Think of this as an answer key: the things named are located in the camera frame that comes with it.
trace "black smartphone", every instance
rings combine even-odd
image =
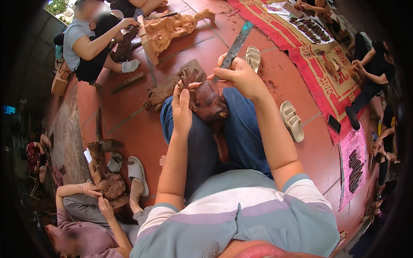
[[[335,119],[331,114],[328,115],[328,122],[327,122],[331,128],[334,129],[338,134],[340,134],[341,131],[341,124]]]

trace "checkered pants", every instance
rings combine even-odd
[[[84,193],[73,194],[65,196],[63,198],[63,204],[67,213],[77,220],[93,222],[112,232],[106,218],[100,212],[96,197],[92,197]],[[143,225],[148,218],[149,212],[152,208],[153,206],[148,206],[144,209],[144,211],[138,211],[132,216],[132,218],[138,222],[138,225],[129,225],[118,221],[119,225],[128,236],[132,246],[135,245],[138,231],[141,225]]]

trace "white sock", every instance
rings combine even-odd
[[[134,59],[132,61],[126,61],[122,63],[122,73],[131,73],[135,71],[140,64],[140,61]]]

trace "striped shirt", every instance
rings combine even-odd
[[[216,257],[232,239],[328,256],[339,240],[330,203],[306,174],[281,191],[256,170],[230,170],[204,182],[181,210],[153,207],[130,257]]]

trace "blue jeans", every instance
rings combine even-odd
[[[221,163],[212,130],[192,113],[192,127],[188,135],[186,200],[209,177],[232,169],[254,169],[273,179],[253,103],[236,88],[225,88],[223,95],[229,110],[223,131],[230,161]],[[161,110],[162,130],[167,144],[173,131],[172,98],[165,100]]]

